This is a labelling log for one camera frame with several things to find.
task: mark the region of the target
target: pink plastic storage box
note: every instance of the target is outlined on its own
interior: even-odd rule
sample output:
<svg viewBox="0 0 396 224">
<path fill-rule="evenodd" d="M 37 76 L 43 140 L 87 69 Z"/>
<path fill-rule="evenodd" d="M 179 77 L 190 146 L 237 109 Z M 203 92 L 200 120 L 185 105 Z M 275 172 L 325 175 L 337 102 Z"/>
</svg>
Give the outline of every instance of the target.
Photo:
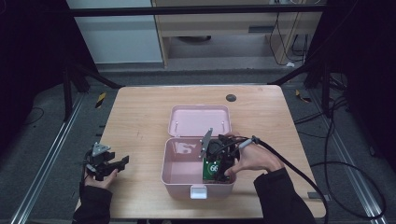
<svg viewBox="0 0 396 224">
<path fill-rule="evenodd" d="M 225 105 L 177 105 L 172 108 L 165 144 L 162 180 L 169 194 L 177 199 L 225 198 L 233 183 L 205 184 L 200 140 L 212 128 L 212 137 L 231 131 Z"/>
</svg>

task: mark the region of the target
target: box lid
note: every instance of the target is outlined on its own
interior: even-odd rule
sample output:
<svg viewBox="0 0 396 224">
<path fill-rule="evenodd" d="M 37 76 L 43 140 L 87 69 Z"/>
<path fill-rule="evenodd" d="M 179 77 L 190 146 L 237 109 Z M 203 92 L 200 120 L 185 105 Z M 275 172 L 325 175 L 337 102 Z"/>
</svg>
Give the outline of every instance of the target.
<svg viewBox="0 0 396 224">
<path fill-rule="evenodd" d="M 172 108 L 168 132 L 172 136 L 212 136 L 231 131 L 230 113 L 225 105 L 176 105 Z"/>
</svg>

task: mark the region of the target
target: light wood tabletop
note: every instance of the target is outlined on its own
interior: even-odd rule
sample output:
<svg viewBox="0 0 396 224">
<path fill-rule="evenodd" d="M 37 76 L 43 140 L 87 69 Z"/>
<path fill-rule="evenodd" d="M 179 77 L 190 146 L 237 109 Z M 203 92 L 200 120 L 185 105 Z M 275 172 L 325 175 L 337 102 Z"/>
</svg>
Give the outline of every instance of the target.
<svg viewBox="0 0 396 224">
<path fill-rule="evenodd" d="M 236 101 L 226 96 L 234 94 Z M 110 190 L 112 218 L 255 218 L 262 210 L 254 179 L 259 171 L 238 173 L 226 199 L 176 200 L 162 182 L 163 154 L 169 119 L 175 105 L 226 105 L 233 131 L 255 135 L 314 180 L 285 97 L 278 86 L 125 87 L 118 92 L 101 144 L 116 152 L 114 161 L 129 155 Z M 314 190 L 288 169 L 297 193 L 315 217 L 325 214 L 321 200 L 308 199 Z"/>
</svg>

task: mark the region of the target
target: box handle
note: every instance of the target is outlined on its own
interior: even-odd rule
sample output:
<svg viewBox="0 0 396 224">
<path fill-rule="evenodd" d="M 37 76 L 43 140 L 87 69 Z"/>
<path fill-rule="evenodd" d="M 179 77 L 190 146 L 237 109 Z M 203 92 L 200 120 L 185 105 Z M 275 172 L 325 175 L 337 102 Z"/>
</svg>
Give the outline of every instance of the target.
<svg viewBox="0 0 396 224">
<path fill-rule="evenodd" d="M 190 196 L 192 199 L 207 199 L 207 188 L 205 185 L 192 185 Z"/>
</svg>

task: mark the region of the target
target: black jacket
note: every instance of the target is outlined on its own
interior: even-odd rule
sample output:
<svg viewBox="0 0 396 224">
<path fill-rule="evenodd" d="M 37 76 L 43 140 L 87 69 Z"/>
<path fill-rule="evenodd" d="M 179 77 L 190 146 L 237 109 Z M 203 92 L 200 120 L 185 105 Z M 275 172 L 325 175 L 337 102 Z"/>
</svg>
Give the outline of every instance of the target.
<svg viewBox="0 0 396 224">
<path fill-rule="evenodd" d="M 311 211 L 295 192 L 285 168 L 254 181 L 262 205 L 264 223 L 316 224 Z M 73 224 L 101 224 L 110 221 L 111 192 L 91 186 L 85 187 L 81 206 L 73 215 Z"/>
</svg>

